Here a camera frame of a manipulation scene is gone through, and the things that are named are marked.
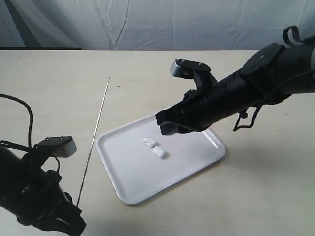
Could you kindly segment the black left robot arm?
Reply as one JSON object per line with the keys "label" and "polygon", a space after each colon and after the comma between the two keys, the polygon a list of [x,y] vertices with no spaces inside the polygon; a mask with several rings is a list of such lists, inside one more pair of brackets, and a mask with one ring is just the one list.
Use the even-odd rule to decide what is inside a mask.
{"label": "black left robot arm", "polygon": [[0,149],[0,206],[23,226],[80,236],[86,227],[70,194],[53,170],[32,168],[5,147]]}

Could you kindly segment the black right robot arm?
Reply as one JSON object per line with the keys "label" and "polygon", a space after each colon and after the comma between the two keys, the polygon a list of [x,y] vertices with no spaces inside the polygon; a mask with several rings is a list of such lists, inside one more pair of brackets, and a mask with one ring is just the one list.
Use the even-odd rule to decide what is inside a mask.
{"label": "black right robot arm", "polygon": [[181,102],[156,114],[163,135],[202,132],[212,124],[247,109],[257,111],[276,105],[294,94],[315,90],[315,45],[306,42],[286,47],[272,43],[251,56],[226,78],[217,81],[204,63],[176,59],[171,74],[191,79],[196,89],[187,91]]}

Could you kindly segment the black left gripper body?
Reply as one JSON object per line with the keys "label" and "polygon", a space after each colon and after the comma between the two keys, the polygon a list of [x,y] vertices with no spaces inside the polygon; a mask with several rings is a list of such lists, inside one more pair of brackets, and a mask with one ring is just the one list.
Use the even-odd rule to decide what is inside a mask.
{"label": "black left gripper body", "polygon": [[61,175],[53,170],[18,169],[14,172],[14,214],[20,224],[45,224],[62,199]]}

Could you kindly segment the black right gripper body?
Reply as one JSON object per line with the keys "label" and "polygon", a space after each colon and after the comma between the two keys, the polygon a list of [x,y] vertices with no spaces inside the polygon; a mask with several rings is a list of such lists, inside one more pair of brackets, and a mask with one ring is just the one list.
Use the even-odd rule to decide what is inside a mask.
{"label": "black right gripper body", "polygon": [[196,91],[187,95],[175,105],[185,109],[185,127],[201,132],[213,123],[221,120],[221,90],[211,89],[198,94]]}

